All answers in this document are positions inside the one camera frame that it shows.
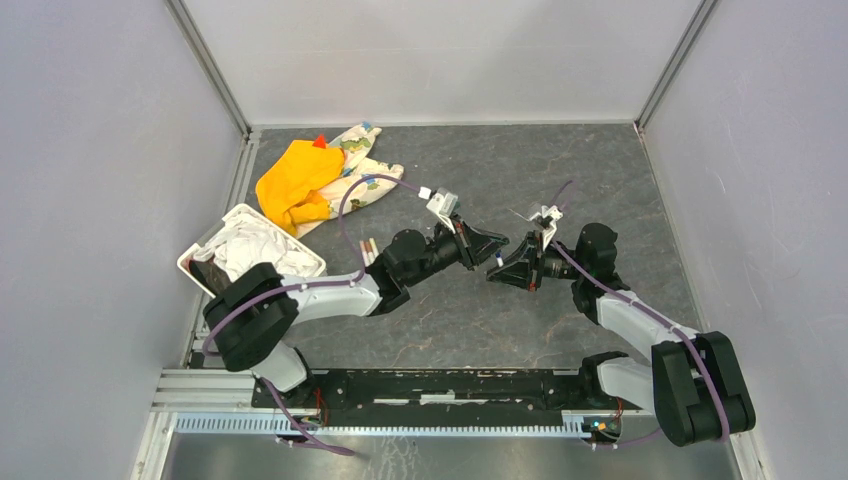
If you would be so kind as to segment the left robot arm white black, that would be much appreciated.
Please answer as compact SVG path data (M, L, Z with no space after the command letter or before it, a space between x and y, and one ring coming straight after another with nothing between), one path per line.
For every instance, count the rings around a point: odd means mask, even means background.
M219 356L229 372L267 380L290 407L314 394L302 354L283 341L308 321L388 314L407 302L409 289L447 267L473 270L508 244L506 236L476 229L459 216L438 224L430 237L405 229L373 263L347 275L305 278L282 275L268 262L251 267L203 310L210 329L203 351Z

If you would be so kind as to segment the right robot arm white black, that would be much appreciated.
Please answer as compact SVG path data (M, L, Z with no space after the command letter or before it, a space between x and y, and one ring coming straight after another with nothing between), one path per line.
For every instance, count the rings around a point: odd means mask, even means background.
M616 270L617 239L610 227L589 223L567 249L531 231L487 279L527 291L547 279L568 280L577 310L644 357L585 358L577 382L585 405L602 408L615 397L633 404L652 413L676 446L753 430L756 411L729 337L685 327L646 305Z

